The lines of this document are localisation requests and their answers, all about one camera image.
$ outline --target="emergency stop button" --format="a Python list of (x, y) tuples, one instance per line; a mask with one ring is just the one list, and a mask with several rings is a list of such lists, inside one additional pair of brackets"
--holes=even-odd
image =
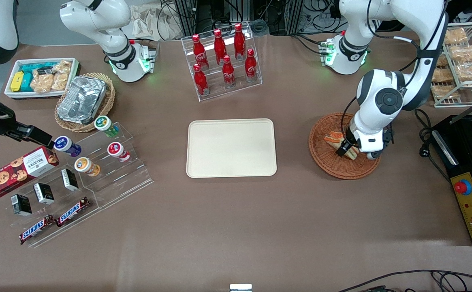
[(461, 179), (457, 183), (454, 184), (454, 190), (459, 194), (464, 194), (468, 196), (472, 193), (472, 185), (466, 179)]

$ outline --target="aluminum foil container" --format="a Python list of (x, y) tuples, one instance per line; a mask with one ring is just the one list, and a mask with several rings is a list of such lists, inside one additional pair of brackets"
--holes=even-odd
[(58, 116), (67, 122), (90, 124), (95, 119), (107, 89), (108, 85), (102, 80), (85, 76), (75, 77), (67, 95), (57, 108)]

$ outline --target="red button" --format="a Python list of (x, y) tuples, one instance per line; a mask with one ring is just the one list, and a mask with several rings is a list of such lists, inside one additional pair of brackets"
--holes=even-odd
[(454, 189), (455, 189), (456, 192), (458, 192), (459, 194), (464, 194), (465, 192), (468, 191), (468, 187), (466, 186), (466, 183), (464, 183), (464, 182), (462, 182), (462, 181), (458, 181), (457, 183), (455, 183)]

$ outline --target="walkers cookie box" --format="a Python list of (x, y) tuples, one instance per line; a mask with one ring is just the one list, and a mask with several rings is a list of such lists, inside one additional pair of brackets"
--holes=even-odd
[(12, 161), (0, 168), (0, 197), (41, 176), (59, 163), (56, 154), (43, 146)]

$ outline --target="white storage box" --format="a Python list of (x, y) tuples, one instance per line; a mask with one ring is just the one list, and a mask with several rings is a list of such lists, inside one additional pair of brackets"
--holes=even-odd
[(59, 62), (61, 60), (72, 62), (72, 67), (70, 69), (70, 75), (68, 76), (67, 86), (65, 89), (68, 89), (70, 84), (72, 83), (72, 79), (77, 74), (77, 70), (79, 67), (79, 61), (75, 58), (55, 58), (55, 59), (28, 59), (28, 60), (18, 60), (14, 63), (14, 66), (11, 71), (11, 75), (9, 76), (9, 80), (7, 81), (7, 85), (4, 89), (5, 95), (9, 96), (13, 99), (43, 99), (43, 98), (57, 98), (60, 97), (65, 91), (48, 91), (48, 92), (13, 92), (11, 90), (11, 83), (14, 77), (22, 65), (25, 64), (36, 64), (36, 63), (47, 63), (47, 62)]

